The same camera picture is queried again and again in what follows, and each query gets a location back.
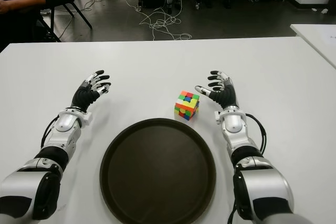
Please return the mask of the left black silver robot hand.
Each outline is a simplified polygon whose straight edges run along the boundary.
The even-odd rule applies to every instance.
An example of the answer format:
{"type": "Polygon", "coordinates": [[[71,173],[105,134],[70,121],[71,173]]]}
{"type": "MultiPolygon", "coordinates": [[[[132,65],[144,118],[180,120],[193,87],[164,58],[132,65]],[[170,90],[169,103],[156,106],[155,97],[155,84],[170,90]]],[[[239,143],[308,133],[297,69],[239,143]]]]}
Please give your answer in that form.
{"type": "Polygon", "coordinates": [[[109,92],[111,86],[109,75],[104,75],[103,70],[96,71],[87,77],[73,95],[71,107],[76,107],[82,112],[86,112],[103,94],[109,92]]]}

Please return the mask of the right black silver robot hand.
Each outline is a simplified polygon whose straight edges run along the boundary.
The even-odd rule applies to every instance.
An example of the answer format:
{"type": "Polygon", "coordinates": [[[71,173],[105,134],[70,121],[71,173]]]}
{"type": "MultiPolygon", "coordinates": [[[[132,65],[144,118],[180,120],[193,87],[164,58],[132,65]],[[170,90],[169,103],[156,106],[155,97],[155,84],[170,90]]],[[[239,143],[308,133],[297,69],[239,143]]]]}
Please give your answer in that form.
{"type": "Polygon", "coordinates": [[[207,79],[213,81],[208,84],[212,90],[203,86],[195,86],[197,92],[219,104],[223,110],[229,106],[239,107],[234,84],[226,73],[213,70],[207,79]]]}

